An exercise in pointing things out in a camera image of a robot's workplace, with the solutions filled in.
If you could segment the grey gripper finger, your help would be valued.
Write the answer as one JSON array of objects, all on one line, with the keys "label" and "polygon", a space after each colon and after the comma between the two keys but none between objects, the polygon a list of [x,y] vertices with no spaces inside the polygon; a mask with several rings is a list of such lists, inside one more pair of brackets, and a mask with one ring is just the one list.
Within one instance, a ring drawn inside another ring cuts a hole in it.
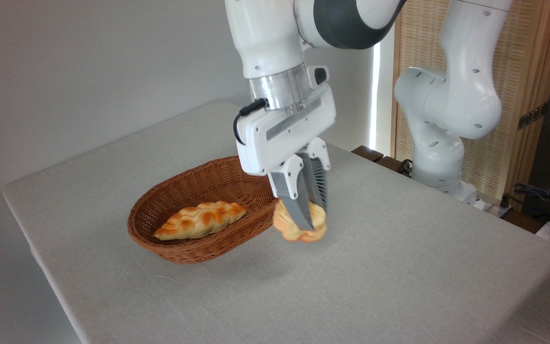
[{"label": "grey gripper finger", "polygon": [[268,174],[275,197],[280,198],[293,222],[314,231],[310,204],[317,202],[317,179],[308,154],[295,154]]},{"label": "grey gripper finger", "polygon": [[313,139],[301,150],[301,159],[308,199],[327,211],[327,171],[331,168],[327,144],[319,137]]}]

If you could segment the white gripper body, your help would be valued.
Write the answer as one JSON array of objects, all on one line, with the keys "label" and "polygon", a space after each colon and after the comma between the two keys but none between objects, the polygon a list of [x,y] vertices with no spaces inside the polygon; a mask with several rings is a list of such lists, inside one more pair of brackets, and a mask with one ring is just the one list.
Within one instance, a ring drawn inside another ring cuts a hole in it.
[{"label": "white gripper body", "polygon": [[237,150],[242,169],[264,176],[321,135],[336,119],[332,89],[327,83],[317,87],[300,111],[290,107],[259,109],[236,124],[241,142]]}]

